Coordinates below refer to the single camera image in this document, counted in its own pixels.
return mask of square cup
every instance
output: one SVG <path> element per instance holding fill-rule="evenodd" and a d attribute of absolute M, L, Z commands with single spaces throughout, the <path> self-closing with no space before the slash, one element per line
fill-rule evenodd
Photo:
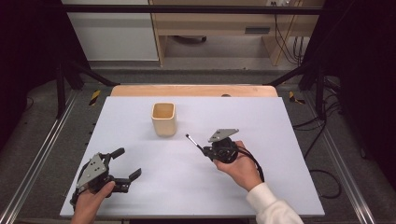
<path fill-rule="evenodd" d="M 160 137 L 170 137 L 176 133 L 176 108 L 173 103 L 156 103 L 152 107 L 151 120 L 155 133 Z"/>

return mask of person's left hand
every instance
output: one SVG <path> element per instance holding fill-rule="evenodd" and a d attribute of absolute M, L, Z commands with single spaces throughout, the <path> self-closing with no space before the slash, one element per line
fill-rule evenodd
<path fill-rule="evenodd" d="M 116 183 L 114 181 L 108 182 L 96 194 L 85 190 L 78 196 L 75 214 L 72 218 L 72 224 L 88 224 L 95 221 L 96 213 L 100 204 L 105 197 L 111 193 Z"/>

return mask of white cabinet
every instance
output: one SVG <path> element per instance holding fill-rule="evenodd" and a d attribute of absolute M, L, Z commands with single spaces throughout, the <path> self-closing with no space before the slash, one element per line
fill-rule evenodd
<path fill-rule="evenodd" d="M 147 5 L 147 0 L 63 0 L 64 4 Z M 148 13 L 68 13 L 88 61 L 158 61 Z"/>

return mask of yellow and black tape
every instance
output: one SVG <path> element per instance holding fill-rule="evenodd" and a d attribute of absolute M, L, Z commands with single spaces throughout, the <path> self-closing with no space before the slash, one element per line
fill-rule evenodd
<path fill-rule="evenodd" d="M 95 91 L 95 92 L 93 93 L 92 98 L 91 98 L 91 100 L 90 100 L 90 105 L 95 105 L 96 100 L 97 100 L 98 97 L 99 97 L 99 94 L 100 94 L 100 91 Z"/>
<path fill-rule="evenodd" d="M 294 93 L 292 91 L 289 91 L 289 101 L 300 105 L 305 105 L 305 100 L 297 100 L 294 97 Z"/>

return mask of white table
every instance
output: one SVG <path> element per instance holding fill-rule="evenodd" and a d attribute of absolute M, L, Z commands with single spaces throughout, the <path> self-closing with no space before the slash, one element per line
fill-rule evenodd
<path fill-rule="evenodd" d="M 173 102 L 177 133 L 158 137 L 150 112 L 157 102 Z M 126 152 L 109 164 L 110 174 L 126 178 L 142 168 L 130 191 L 114 193 L 98 211 L 99 217 L 253 217 L 246 191 L 218 171 L 209 158 L 185 137 L 203 146 L 216 129 L 236 128 L 233 140 L 243 140 L 258 160 L 278 198 L 301 216 L 323 216 L 312 178 L 278 97 L 108 97 L 82 159 L 119 147 Z M 73 216 L 69 204 L 77 176 L 61 216 Z"/>

